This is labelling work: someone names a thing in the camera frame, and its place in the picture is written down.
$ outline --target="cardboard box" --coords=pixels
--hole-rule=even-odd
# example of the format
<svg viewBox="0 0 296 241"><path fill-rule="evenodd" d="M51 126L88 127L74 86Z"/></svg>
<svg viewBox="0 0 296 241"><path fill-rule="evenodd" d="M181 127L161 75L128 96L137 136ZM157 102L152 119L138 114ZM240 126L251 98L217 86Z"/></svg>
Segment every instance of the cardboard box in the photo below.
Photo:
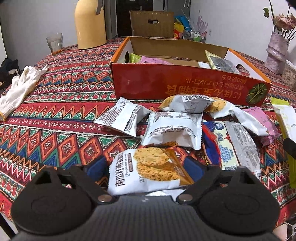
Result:
<svg viewBox="0 0 296 241"><path fill-rule="evenodd" d="M199 67L205 50L242 65L250 76ZM127 52L157 57L174 65L125 63ZM230 48L184 39L127 37L111 60L117 98L164 100L178 93L220 97L236 105L260 106L271 81Z"/></svg>
<svg viewBox="0 0 296 241"><path fill-rule="evenodd" d="M161 11L130 11L133 36L174 37L174 13Z"/></svg>

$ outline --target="patterned tablecloth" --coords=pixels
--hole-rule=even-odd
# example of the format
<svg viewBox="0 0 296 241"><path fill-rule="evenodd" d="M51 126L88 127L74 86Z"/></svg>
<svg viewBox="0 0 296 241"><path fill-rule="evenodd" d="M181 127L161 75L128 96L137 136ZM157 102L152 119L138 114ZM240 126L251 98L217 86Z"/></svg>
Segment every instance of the patterned tablecloth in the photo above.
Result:
<svg viewBox="0 0 296 241"><path fill-rule="evenodd" d="M44 165L69 168L87 164L99 155L112 162L117 153L140 145L132 138L92 121L111 108L116 100L109 61L123 39L104 46L78 50L65 48L58 56L47 56L36 64L48 65L35 90L8 118L0 122L0 211L11 218L13 201ZM296 94L268 71L263 62L242 54L273 81L262 109L277 122L270 97L288 100L296 107ZM159 101L137 101L157 108ZM147 123L141 122L137 135L143 135ZM171 147L181 161L186 156L200 157L190 148ZM262 183L281 206L279 223L296 212L296 192L289 186L289 170L281 138L260 150ZM107 184L107 178L98 182Z"/></svg>

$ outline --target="metal screw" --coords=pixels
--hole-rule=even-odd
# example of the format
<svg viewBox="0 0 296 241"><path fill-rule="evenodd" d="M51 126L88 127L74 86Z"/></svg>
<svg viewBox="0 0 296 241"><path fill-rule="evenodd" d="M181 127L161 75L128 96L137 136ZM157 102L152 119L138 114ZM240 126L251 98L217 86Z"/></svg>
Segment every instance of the metal screw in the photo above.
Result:
<svg viewBox="0 0 296 241"><path fill-rule="evenodd" d="M112 200L112 196L109 194L103 194L98 196L98 200L100 202L110 202Z"/></svg>
<svg viewBox="0 0 296 241"><path fill-rule="evenodd" d="M190 202L193 199L193 197L190 194L181 194L179 196L179 200L182 202Z"/></svg>

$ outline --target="artificial flower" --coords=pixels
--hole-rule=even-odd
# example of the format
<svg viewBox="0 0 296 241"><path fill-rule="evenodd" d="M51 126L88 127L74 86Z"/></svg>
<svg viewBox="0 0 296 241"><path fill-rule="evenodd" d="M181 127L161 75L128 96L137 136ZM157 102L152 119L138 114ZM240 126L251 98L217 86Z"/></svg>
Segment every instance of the artificial flower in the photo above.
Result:
<svg viewBox="0 0 296 241"><path fill-rule="evenodd" d="M291 22L293 28L295 28L296 27L296 17L294 17L293 14L290 14L288 16L288 20Z"/></svg>
<svg viewBox="0 0 296 241"><path fill-rule="evenodd" d="M276 16L274 19L273 19L273 22L274 22L274 25L279 29L279 28L283 28L285 30L292 30L294 27L291 23L291 21L285 17L282 14L280 14L279 16Z"/></svg>

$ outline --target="doorway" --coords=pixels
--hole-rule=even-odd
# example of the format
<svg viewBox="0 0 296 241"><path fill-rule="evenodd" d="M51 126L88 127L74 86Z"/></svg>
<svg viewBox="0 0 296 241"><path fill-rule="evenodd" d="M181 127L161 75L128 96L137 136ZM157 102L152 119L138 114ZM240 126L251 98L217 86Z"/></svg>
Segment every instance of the doorway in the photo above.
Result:
<svg viewBox="0 0 296 241"><path fill-rule="evenodd" d="M116 0L117 34L131 36L130 10L153 11L153 0Z"/></svg>

